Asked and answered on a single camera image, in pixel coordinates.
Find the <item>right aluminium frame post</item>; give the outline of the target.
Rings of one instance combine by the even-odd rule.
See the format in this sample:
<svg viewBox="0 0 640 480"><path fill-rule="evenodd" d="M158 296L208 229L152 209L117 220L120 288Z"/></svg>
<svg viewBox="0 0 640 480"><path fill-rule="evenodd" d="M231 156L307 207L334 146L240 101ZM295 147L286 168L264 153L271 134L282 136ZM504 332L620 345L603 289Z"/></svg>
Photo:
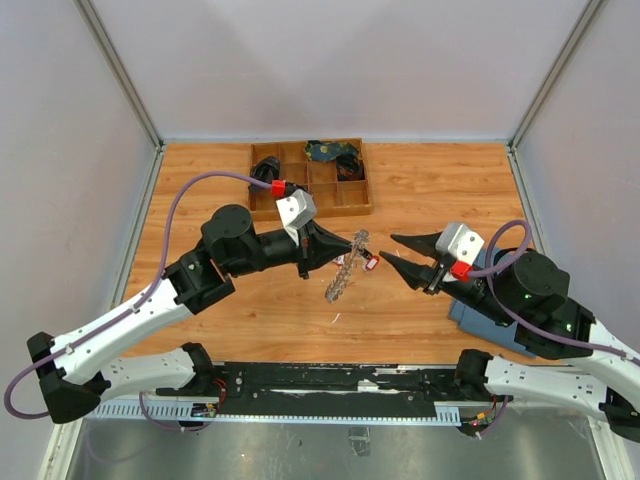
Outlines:
<svg viewBox="0 0 640 480"><path fill-rule="evenodd" d="M607 4L607 0L589 0L585 3L561 48L554 57L539 88L536 90L531 102L526 108L518 126L507 141L506 147L508 153L515 153L524 140L591 27Z"/></svg>

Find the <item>blue yellow patterned cloth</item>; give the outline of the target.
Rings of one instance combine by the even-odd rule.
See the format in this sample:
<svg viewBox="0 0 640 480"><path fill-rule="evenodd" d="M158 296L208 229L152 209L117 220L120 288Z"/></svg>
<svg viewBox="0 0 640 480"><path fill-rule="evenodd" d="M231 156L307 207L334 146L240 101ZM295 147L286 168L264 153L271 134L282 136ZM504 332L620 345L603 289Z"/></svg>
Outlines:
<svg viewBox="0 0 640 480"><path fill-rule="evenodd" d="M358 157L360 150L347 141L309 140L303 151L312 162L330 163L340 156Z"/></svg>

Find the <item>wooden compartment tray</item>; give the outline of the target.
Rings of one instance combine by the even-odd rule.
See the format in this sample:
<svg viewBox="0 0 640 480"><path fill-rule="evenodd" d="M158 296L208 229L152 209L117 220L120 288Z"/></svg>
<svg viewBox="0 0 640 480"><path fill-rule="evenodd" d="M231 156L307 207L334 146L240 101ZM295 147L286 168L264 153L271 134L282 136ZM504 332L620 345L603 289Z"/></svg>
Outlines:
<svg viewBox="0 0 640 480"><path fill-rule="evenodd" d="M294 183L309 192L318 217L367 215L372 211L369 198L366 163L360 138L320 141L347 141L355 145L363 163L364 178L360 181L339 181L335 161L312 162L303 148L307 141L254 143L251 145L251 167L267 156L276 156L281 163L280 181Z"/></svg>

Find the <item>black rolled tie left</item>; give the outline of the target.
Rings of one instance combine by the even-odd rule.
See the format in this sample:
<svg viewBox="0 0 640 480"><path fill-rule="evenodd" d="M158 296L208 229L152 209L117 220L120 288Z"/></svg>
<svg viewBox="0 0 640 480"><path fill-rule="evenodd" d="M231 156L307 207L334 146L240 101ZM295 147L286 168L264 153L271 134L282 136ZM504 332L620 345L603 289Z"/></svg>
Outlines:
<svg viewBox="0 0 640 480"><path fill-rule="evenodd" d="M272 183L281 176L281 163L276 156L267 156L252 167L250 176L264 183Z"/></svg>

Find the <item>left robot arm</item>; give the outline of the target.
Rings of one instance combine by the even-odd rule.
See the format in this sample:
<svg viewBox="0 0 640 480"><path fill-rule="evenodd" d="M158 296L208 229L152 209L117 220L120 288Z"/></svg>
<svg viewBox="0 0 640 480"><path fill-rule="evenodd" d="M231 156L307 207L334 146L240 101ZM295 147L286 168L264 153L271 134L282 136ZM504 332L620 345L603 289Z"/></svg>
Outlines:
<svg viewBox="0 0 640 480"><path fill-rule="evenodd" d="M196 246L165 267L158 282L74 332L32 336L27 347L47 417L69 423L105 401L140 392L209 394L221 373L199 343L150 356L121 354L228 297L237 277L292 264L306 279L350 252L350 241L319 226L293 199L285 199L284 213L282 228L257 233L247 208L223 206L202 225Z"/></svg>

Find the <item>left aluminium frame post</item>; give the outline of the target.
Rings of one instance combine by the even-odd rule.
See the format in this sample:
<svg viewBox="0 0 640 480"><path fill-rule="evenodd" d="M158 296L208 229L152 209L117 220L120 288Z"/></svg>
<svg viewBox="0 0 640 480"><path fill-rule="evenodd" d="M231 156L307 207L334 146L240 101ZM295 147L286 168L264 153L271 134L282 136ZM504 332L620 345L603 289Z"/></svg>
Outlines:
<svg viewBox="0 0 640 480"><path fill-rule="evenodd" d="M111 39L96 6L94 5L94 2L90 0L74 0L73 3L94 38L98 49L109 66L114 79L118 83L146 137L154 146L155 150L160 151L164 146L164 141L147 108L145 107L139 92L134 86L127 68L121 59L121 56L119 55L115 44Z"/></svg>

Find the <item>black mounting rail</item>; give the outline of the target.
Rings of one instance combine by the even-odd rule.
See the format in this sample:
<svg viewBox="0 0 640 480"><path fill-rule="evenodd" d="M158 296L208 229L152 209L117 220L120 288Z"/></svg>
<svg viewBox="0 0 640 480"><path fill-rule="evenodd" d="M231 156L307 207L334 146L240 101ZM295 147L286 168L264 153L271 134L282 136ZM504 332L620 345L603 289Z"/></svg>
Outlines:
<svg viewBox="0 0 640 480"><path fill-rule="evenodd" d="M482 386L455 370L399 364L216 362L209 380L159 396L212 397L226 388L224 414L317 417L427 417L437 402L491 403Z"/></svg>

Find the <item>aluminium frame post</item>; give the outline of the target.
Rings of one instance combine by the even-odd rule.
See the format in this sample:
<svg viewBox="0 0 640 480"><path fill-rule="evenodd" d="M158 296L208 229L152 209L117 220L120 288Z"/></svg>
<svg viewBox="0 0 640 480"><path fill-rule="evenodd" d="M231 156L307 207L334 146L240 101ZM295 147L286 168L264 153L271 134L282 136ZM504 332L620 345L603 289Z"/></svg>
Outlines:
<svg viewBox="0 0 640 480"><path fill-rule="evenodd" d="M94 5L94 2L90 0L74 0L73 3L94 38L98 49L109 66L114 79L118 83L146 137L154 146L155 150L160 151L164 146L164 141L147 108L145 107L139 92L134 86L127 68L121 59L121 56L119 55L115 44L111 39L96 6Z"/></svg>
<svg viewBox="0 0 640 480"><path fill-rule="evenodd" d="M561 48L554 57L539 88L536 90L531 102L526 108L518 126L507 141L506 147L508 153L515 153L524 140L591 27L607 4L607 0L589 0L585 3Z"/></svg>

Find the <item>blue folded cloth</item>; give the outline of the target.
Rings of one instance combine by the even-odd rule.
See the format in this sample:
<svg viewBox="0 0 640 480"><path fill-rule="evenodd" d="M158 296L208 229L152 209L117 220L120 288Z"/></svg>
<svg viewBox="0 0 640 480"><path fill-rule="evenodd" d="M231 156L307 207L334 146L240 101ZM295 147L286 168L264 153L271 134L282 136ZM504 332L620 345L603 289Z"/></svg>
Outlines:
<svg viewBox="0 0 640 480"><path fill-rule="evenodd" d="M534 354L528 352L524 346L515 341L516 324L511 324L506 327L499 326L485 315L469 308L458 300L451 302L448 318L454 321L460 330L474 337L524 355L525 357L535 358Z"/></svg>

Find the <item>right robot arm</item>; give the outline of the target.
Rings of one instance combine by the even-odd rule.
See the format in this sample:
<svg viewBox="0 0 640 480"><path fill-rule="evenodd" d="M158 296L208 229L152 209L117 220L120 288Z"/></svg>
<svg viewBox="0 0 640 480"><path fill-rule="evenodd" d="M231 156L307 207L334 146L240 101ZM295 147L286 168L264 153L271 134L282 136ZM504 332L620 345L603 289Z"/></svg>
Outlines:
<svg viewBox="0 0 640 480"><path fill-rule="evenodd" d="M452 377L460 397L551 403L603 421L622 438L639 440L638 352L569 297L569 274L531 249L529 234L519 247L502 252L464 223L392 238L435 262L420 265L382 253L411 289L445 293L497 327L513 328L515 343L530 354L576 370L546 371L465 349Z"/></svg>

